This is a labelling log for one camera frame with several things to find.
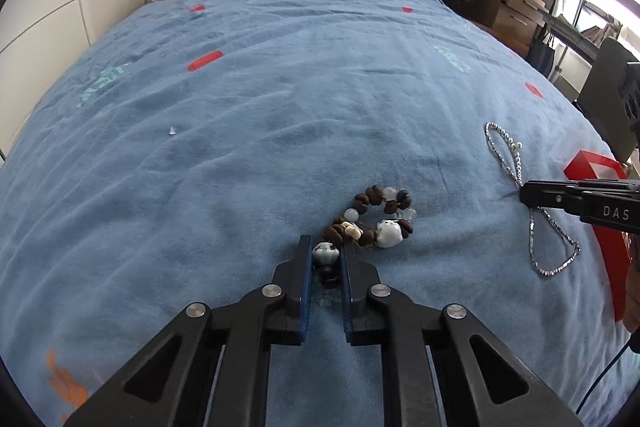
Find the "red box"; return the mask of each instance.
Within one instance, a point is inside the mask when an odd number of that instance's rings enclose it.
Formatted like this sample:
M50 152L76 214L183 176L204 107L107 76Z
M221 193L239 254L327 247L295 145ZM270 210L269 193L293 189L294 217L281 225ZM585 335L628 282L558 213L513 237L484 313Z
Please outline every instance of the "red box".
M625 171L618 162L588 151L579 151L564 169L564 174L572 181L626 180ZM593 227L593 232L609 275L613 314L617 322L625 312L626 272L631 264L625 236L622 232L603 227Z

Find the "person's hand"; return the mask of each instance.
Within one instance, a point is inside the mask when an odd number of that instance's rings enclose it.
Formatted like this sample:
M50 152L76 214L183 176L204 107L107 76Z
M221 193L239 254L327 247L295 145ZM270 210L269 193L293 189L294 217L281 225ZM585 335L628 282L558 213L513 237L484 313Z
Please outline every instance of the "person's hand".
M638 271L638 240L636 236L631 239L629 248L631 266L626 272L626 301L625 315L622 323L629 333L635 333L640 327L640 271Z

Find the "triangular cutout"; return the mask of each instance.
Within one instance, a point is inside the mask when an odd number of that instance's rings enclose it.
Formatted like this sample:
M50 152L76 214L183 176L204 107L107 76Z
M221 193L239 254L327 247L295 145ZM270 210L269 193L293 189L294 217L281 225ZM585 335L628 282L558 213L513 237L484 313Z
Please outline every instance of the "triangular cutout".
M499 405L529 392L527 382L480 335L472 336L469 342L493 403Z
M162 391L180 351L182 338L174 335L143 365L124 385L125 393L142 400L156 403L162 398Z

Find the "blue bedspread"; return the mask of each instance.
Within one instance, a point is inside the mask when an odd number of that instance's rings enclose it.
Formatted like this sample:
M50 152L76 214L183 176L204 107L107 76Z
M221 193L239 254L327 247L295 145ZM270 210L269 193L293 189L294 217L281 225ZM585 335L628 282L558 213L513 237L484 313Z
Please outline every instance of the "blue bedspread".
M589 226L554 212L582 254L551 279L532 268L528 212L487 121L524 144L525 180L564 179L580 149L610 154L439 0L142 7L50 89L0 169L0 355L58 426L181 308L268 282L301 234L380 183L418 212L411 238L366 253L382 280L463 303L575 408L628 335ZM536 229L540 264L561 264L566 245ZM381 426L377 348L345 343L338 292L317 282L310 320L305 346L274 349L268 426ZM586 425L604 425L639 373L626 355Z

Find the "beaded bracelet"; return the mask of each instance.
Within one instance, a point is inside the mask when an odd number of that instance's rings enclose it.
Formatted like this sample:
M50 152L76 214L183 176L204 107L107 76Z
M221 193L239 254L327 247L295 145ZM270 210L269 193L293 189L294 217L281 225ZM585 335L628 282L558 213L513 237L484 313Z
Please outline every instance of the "beaded bracelet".
M379 221L373 230L359 221L362 214L366 214L369 205L379 206L385 203L384 213L392 219ZM351 208L347 208L342 216L324 229L324 242L318 243L313 249L314 265L322 284L336 287L340 282L340 268L338 257L340 248L345 243L356 242L361 247L369 248L377 245L380 248L390 248L398 245L414 232L412 221L415 210L411 208L411 196L406 190L395 190L393 187L382 188L373 185L365 192L353 198Z

